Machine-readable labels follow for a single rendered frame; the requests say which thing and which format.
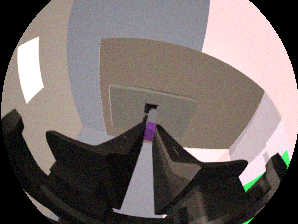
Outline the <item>green square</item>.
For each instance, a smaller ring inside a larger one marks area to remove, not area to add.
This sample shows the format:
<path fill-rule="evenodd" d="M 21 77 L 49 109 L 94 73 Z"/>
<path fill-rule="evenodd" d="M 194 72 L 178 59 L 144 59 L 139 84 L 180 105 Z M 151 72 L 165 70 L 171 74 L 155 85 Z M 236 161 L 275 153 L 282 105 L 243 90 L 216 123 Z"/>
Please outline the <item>green square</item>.
<path fill-rule="evenodd" d="M 283 155 L 282 155 L 282 160 L 285 160 L 285 163 L 287 164 L 287 168 L 289 168 L 290 159 L 287 156 L 289 156 L 289 155 L 287 155 L 287 149 L 286 149 L 285 153 L 283 153 Z M 258 176 L 258 179 L 259 179 L 259 177 L 261 177 L 261 176 Z M 255 184 L 255 181 L 257 181 L 258 179 L 254 179 L 253 181 L 250 181 L 249 184 L 243 185 L 243 188 L 245 188 L 245 192 L 246 192 L 247 189 L 251 188 L 251 185 Z M 251 220 L 253 220 L 253 218 L 251 218 Z M 243 224 L 249 224 L 249 222 L 251 220 L 243 222 Z"/>

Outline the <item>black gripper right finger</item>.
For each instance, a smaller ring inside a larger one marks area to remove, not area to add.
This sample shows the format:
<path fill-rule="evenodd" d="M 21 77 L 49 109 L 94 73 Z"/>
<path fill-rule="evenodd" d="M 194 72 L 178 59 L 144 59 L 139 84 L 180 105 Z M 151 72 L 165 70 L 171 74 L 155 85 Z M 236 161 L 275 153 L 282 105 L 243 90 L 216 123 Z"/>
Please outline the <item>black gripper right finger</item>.
<path fill-rule="evenodd" d="M 152 151 L 154 214 L 166 214 L 194 186 L 241 176 L 249 163 L 242 159 L 198 161 L 161 124 L 156 125 Z"/>

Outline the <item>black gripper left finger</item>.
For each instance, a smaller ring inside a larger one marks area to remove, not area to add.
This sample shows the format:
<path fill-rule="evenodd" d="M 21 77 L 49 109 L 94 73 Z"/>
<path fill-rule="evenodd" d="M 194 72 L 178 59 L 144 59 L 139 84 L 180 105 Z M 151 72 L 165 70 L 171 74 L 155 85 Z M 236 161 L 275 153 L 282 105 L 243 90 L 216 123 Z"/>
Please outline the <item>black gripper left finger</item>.
<path fill-rule="evenodd" d="M 145 127 L 146 121 L 141 121 L 100 145 L 81 143 L 56 131 L 45 132 L 45 139 L 56 160 L 101 181 L 113 208 L 120 210 L 144 143 Z"/>

